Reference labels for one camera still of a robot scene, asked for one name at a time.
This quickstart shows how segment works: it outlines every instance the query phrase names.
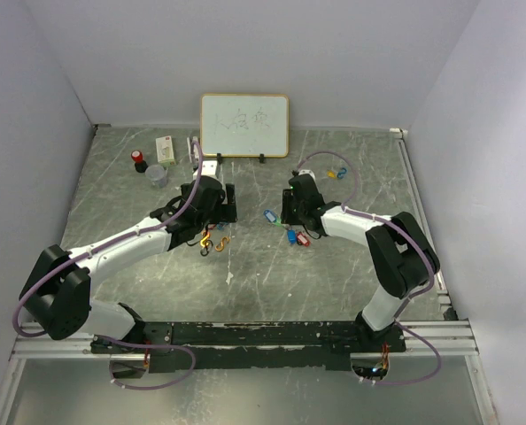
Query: wooden whiteboard frame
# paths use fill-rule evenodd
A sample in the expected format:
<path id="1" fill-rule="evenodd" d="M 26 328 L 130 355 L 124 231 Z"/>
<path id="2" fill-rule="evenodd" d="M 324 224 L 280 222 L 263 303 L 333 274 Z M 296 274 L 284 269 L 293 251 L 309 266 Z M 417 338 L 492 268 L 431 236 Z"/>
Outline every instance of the wooden whiteboard frame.
<path id="1" fill-rule="evenodd" d="M 200 147 L 202 147 L 202 118 L 203 118 L 203 111 L 202 111 L 202 99 L 204 96 L 251 96 L 251 97 L 284 97 L 287 101 L 287 151 L 284 152 L 284 155 L 265 155 L 265 158 L 285 158 L 287 155 L 289 155 L 290 150 L 290 138 L 289 138 L 289 97 L 287 95 L 280 95 L 280 94 L 265 94 L 265 93 L 204 93 L 200 97 Z M 216 157 L 217 153 L 206 153 L 205 157 Z M 222 154 L 222 157 L 232 157 L 232 158 L 258 158 L 259 154 L 255 155 L 234 155 L 232 153 L 226 153 Z"/>

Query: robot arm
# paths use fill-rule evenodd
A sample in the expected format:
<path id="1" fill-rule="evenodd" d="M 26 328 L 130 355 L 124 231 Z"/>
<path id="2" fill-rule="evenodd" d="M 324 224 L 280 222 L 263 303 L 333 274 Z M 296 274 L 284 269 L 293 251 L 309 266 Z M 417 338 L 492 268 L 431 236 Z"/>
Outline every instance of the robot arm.
<path id="1" fill-rule="evenodd" d="M 44 250 L 19 298 L 48 272 L 69 259 L 84 252 L 90 255 L 48 280 L 27 300 L 26 309 L 52 339 L 64 339 L 77 331 L 116 339 L 130 338 L 134 333 L 140 338 L 141 318 L 126 305 L 91 299 L 90 288 L 95 289 L 104 279 L 137 261 L 170 251 L 194 239 L 208 224 L 236 222 L 234 186 L 228 184 L 224 190 L 217 170 L 216 161 L 205 161 L 190 206 L 180 217 L 162 228 L 140 233 L 141 229 L 158 226 L 174 215 L 188 199 L 193 183 L 183 184 L 179 197 L 117 235 L 70 251 L 64 251 L 57 245 Z M 92 249 L 127 233 L 135 235 L 92 254 Z"/>
<path id="2" fill-rule="evenodd" d="M 371 334 L 383 333 L 411 290 L 429 279 L 418 253 L 394 229 L 379 221 L 356 217 L 342 211 L 338 202 L 325 203 L 311 171 L 302 170 L 289 180 L 282 193 L 281 221 L 303 225 L 321 236 L 338 236 L 367 246 L 381 286 L 356 321 Z M 440 264 L 414 217 L 401 212 L 382 216 L 409 234 L 421 247 L 436 273 Z"/>

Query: red key tag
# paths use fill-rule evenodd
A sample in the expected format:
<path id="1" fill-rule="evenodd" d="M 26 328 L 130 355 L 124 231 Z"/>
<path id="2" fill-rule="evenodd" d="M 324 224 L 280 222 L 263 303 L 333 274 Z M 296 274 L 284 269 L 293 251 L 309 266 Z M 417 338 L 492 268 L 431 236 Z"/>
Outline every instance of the red key tag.
<path id="1" fill-rule="evenodd" d="M 302 232 L 298 232 L 297 233 L 297 242 L 299 242 L 300 244 L 304 245 L 304 246 L 308 246 L 310 245 L 310 241 L 308 240 L 308 238 L 305 236 L 304 233 Z"/>

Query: gray metal table surface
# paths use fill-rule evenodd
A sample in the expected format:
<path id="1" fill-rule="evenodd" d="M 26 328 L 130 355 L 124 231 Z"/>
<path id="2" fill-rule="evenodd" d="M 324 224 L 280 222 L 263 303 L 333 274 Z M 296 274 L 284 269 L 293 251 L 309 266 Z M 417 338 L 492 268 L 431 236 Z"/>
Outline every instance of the gray metal table surface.
<path id="1" fill-rule="evenodd" d="M 425 375 L 433 359 L 395 358 L 387 379 Z M 151 375 L 148 384 L 174 378 Z M 107 361 L 29 360 L 8 425 L 483 424 L 463 357 L 444 358 L 433 379 L 406 387 L 359 384 L 316 367 L 198 370 L 174 387 L 122 390 Z"/>
<path id="2" fill-rule="evenodd" d="M 186 137 L 196 129 L 99 127 L 83 168 L 61 246 L 94 243 L 136 224 L 180 194 L 191 182 Z M 168 185 L 156 189 L 135 171 L 131 151 L 156 162 L 155 139 L 171 135 L 176 166 Z M 361 211 L 414 213 L 413 193 L 398 143 L 389 131 L 291 130 L 286 158 L 225 158 L 225 182 L 236 185 L 238 222 L 214 230 L 215 243 L 230 236 L 222 252 L 201 257 L 199 247 L 181 246 L 145 259 L 108 278 L 93 295 L 123 302 L 147 321 L 312 321 L 353 320 L 379 283 L 366 247 L 323 237 L 309 247 L 290 246 L 285 231 L 269 224 L 266 209 L 280 214 L 282 190 L 290 171 L 305 155 L 320 149 L 339 152 L 357 167 L 358 195 L 349 204 Z M 328 178 L 344 166 L 330 155 L 312 158 L 326 202 L 343 201 L 352 177 Z M 437 292 L 415 299 L 403 320 L 442 320 Z"/>

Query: small box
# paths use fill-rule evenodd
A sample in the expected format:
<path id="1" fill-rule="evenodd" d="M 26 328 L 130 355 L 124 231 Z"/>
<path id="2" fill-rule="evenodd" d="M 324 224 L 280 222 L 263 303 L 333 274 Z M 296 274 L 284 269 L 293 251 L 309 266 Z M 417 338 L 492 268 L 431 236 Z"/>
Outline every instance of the small box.
<path id="1" fill-rule="evenodd" d="M 170 135 L 159 137 L 155 142 L 157 144 L 158 163 L 162 166 L 175 166 L 176 161 L 174 160 L 173 137 Z"/>

